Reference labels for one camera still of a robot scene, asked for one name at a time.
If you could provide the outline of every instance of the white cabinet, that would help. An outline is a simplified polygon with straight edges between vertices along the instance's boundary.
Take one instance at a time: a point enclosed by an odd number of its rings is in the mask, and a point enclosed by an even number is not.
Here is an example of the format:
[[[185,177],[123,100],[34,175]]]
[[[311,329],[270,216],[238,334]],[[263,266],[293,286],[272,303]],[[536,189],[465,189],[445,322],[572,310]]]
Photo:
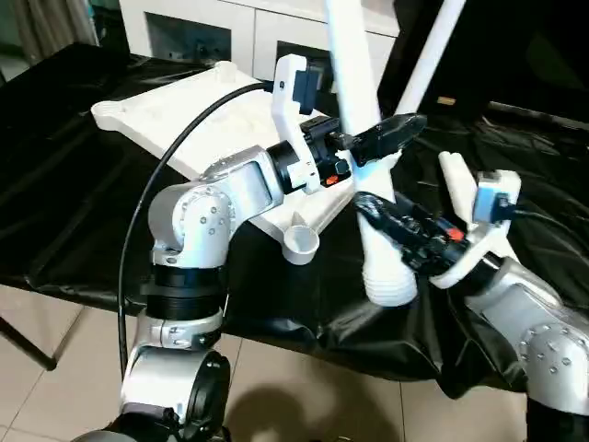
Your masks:
[[[181,29],[186,22],[206,27],[209,33],[217,31],[217,35],[218,31],[226,30],[230,51],[228,57],[222,58],[230,58],[245,74],[253,73],[255,9],[251,7],[219,0],[121,0],[121,12],[132,53],[162,58],[153,44],[153,27],[162,17],[170,17],[176,19],[170,20],[168,26],[172,34],[167,37],[170,44],[174,43],[173,33],[186,34]]]
[[[277,58],[304,55],[332,82],[324,0],[120,0],[131,52],[231,60],[271,80]],[[392,0],[363,0],[366,38],[380,83],[398,35]]]
[[[393,49],[395,39],[392,37],[366,32],[368,49],[373,63],[375,83],[378,85],[387,67],[388,56]],[[329,34],[328,25],[314,20],[274,14],[272,12],[256,12],[256,39],[254,50],[254,75],[256,78],[272,80],[277,58],[283,48],[286,53],[300,52],[313,63],[313,54],[324,58],[329,65]]]

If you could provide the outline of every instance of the table leg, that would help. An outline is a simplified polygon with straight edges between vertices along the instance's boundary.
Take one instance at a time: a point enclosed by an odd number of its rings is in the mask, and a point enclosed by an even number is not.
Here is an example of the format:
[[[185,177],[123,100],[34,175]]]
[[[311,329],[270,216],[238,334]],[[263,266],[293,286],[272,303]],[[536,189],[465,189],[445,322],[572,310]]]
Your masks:
[[[52,371],[57,367],[57,361],[54,357],[49,357],[43,353],[39,347],[29,341],[20,331],[1,317],[0,335],[5,336],[8,341],[41,364],[47,371]]]

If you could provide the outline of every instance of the tile floor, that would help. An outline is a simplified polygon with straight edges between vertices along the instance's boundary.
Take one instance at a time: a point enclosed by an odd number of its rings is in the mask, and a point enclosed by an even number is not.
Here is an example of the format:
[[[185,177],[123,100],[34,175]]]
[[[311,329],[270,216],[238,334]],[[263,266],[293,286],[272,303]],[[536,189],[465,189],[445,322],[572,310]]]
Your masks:
[[[60,356],[44,372],[0,337],[0,442],[68,441],[115,416],[114,313],[0,286],[0,315]],[[226,422],[236,442],[525,439],[521,395],[480,388],[450,401],[433,382],[371,378],[233,336],[218,347],[234,368]]]

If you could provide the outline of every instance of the white pole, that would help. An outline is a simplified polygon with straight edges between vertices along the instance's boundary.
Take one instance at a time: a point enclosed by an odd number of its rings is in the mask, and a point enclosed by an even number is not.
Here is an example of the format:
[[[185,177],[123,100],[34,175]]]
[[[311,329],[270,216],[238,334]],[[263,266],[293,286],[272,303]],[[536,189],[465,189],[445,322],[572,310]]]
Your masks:
[[[343,130],[352,135],[381,121],[360,0],[326,0],[331,64],[334,68]],[[359,168],[352,159],[354,188],[395,201],[386,158]],[[376,304],[395,307],[417,295],[413,272],[401,261],[400,251],[358,217],[364,246],[364,286]]]
[[[445,0],[442,4],[395,113],[417,112],[466,2]]]

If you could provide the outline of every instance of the black tablecloth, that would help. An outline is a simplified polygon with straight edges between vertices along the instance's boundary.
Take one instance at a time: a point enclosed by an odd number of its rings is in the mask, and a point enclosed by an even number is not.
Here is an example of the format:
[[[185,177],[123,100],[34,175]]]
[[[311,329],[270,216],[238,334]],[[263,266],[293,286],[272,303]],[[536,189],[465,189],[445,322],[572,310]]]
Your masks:
[[[121,134],[101,132],[89,108],[202,69],[75,45],[0,87],[0,283],[115,308],[125,228],[156,161]],[[321,109],[332,113],[333,105]],[[460,152],[473,170],[519,172],[522,205],[585,241],[589,160],[580,140],[571,132],[530,134],[431,118],[395,167],[393,181],[414,201],[449,213],[437,154]],[[166,169],[155,192],[183,181]],[[588,311],[583,244],[535,220],[515,221],[509,238],[524,265],[568,305]],[[143,218],[127,273],[134,312],[141,307],[137,286],[149,274],[151,246]],[[305,267],[288,264],[277,242],[246,223],[227,263],[226,330],[383,378],[436,378],[452,397],[477,384],[524,388],[509,345],[464,308],[463,294],[419,281],[420,295],[410,305],[380,308],[365,297],[362,265],[351,207],[321,234],[318,255]]]

